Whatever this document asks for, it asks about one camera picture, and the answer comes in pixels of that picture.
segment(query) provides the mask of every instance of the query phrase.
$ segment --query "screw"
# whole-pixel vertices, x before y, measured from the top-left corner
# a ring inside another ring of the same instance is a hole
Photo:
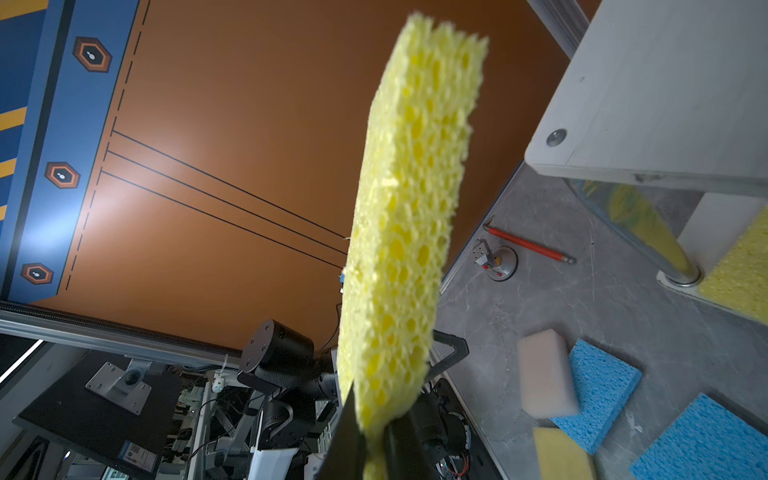
[[[559,144],[563,143],[566,135],[568,135],[568,131],[566,131],[564,128],[559,128],[553,131],[547,137],[547,145],[549,147],[557,147]]]

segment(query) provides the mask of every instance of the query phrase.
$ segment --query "white sponge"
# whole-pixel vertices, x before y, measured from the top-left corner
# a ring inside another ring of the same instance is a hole
[[[571,363],[563,337],[553,329],[518,340],[522,405],[535,419],[578,414]]]

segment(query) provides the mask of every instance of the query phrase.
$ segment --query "light strip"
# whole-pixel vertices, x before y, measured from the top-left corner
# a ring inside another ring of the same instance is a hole
[[[29,350],[24,352],[24,355],[20,356],[18,360],[16,360],[14,364],[11,365],[9,369],[5,370],[5,373],[0,376],[0,383],[3,383],[5,379],[7,379],[13,373],[14,370],[16,370],[22,363],[24,363],[27,357],[29,357],[36,349],[38,349],[42,343],[42,340],[38,340],[33,346],[29,347]]]

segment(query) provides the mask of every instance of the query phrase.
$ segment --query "blue edge trim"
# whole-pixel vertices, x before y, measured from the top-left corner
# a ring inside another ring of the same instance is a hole
[[[5,228],[0,232],[0,281],[4,281],[23,201],[32,148],[41,117],[43,96],[54,54],[65,0],[51,0],[45,13],[40,45],[32,76],[27,116],[19,143],[15,174],[8,196]],[[35,186],[29,201],[22,241],[19,244],[8,300],[31,303],[56,295],[77,226],[85,191],[106,121],[134,22],[138,0],[103,2],[77,0],[61,59],[61,70],[43,140]],[[96,37],[112,54],[107,73],[85,70],[72,54],[75,37]],[[77,188],[59,189],[45,179],[48,162],[67,162],[81,178]],[[21,277],[25,263],[42,263],[54,272],[51,283],[33,285]]]

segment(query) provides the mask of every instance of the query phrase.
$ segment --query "sticker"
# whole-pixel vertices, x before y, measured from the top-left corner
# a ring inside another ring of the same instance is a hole
[[[154,464],[157,461],[157,455],[128,440],[123,444],[118,458],[150,473],[154,472]]]

